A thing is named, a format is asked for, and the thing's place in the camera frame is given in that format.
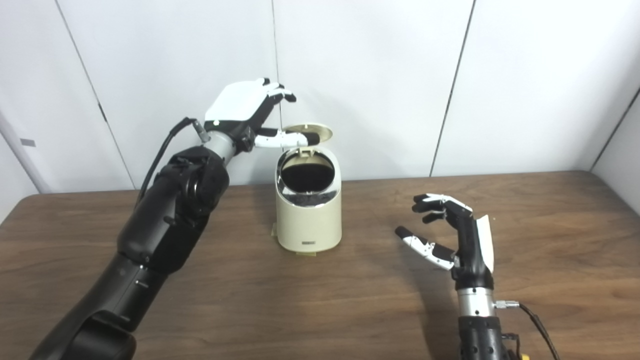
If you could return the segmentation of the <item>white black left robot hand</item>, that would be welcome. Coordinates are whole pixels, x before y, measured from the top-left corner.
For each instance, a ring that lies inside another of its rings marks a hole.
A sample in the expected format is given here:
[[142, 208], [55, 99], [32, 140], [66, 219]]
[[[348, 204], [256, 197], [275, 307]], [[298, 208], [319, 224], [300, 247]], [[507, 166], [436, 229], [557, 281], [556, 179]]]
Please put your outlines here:
[[236, 154], [254, 148], [297, 148], [320, 143], [316, 132], [265, 128], [265, 121], [281, 101], [297, 102], [295, 94], [283, 84], [268, 78], [234, 82], [222, 89], [206, 110], [203, 129], [212, 141], [224, 135]]

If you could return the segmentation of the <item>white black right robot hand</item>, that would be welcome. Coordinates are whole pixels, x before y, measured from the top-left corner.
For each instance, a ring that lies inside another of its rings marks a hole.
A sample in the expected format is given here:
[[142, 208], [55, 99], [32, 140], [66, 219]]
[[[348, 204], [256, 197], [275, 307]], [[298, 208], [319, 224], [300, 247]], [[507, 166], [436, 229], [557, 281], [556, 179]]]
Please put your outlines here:
[[475, 218], [473, 208], [446, 194], [425, 193], [413, 198], [412, 211], [425, 214], [424, 224], [442, 220], [457, 232], [457, 249], [450, 249], [398, 226], [395, 234], [432, 264], [450, 271], [455, 289], [494, 290], [493, 239], [489, 218]]

